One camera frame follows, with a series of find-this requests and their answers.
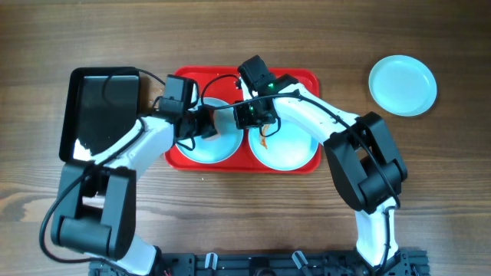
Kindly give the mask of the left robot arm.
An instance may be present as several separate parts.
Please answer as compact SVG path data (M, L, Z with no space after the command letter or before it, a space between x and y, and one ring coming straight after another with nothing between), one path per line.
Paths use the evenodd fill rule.
M161 275L161 250L135 233L137 180L178 142L213 131L199 86L169 75L147 113L137 110L140 69L80 68L71 75L57 198L39 231L81 262L126 275Z

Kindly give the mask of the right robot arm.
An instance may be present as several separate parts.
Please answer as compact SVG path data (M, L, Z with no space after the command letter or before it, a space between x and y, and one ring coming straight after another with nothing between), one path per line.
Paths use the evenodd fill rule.
M407 178L387 124L374 112L359 116L330 105L290 74L275 76L258 56L238 66L245 99L234 103L239 129L286 120L324 148L339 196L354 210L356 250L375 274L394 264L394 213Z

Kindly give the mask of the light blue plate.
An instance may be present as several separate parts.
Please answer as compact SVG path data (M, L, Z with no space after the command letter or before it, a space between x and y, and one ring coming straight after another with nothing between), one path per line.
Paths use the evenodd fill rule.
M286 120L266 125L262 133L252 128L248 133L249 147L263 165L278 171L293 171L312 160L318 150L318 141L300 127Z
M401 117L426 113L437 101L437 82L421 61L407 55L379 60L368 76L374 101L384 110Z
M240 147L244 132L236 128L231 108L214 110L214 122L220 138L205 141L200 136L180 140L177 149L197 163L219 163L232 156Z

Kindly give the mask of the green and brown sponge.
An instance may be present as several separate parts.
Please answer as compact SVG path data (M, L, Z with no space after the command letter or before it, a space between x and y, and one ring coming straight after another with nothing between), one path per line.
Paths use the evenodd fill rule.
M205 141L211 141L220 138L220 133L218 131L213 131L211 133L207 133L206 135L202 135L201 138Z

